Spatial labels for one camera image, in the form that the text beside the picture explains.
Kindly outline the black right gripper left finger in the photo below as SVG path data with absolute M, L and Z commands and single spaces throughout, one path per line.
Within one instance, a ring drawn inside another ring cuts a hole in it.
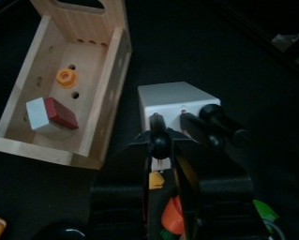
M 149 132 L 101 167 L 89 188 L 89 240 L 147 240 Z

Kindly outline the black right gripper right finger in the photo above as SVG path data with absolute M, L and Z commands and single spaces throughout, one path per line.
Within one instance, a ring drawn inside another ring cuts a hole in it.
M 267 240 L 245 170 L 183 133 L 169 137 L 187 240 Z

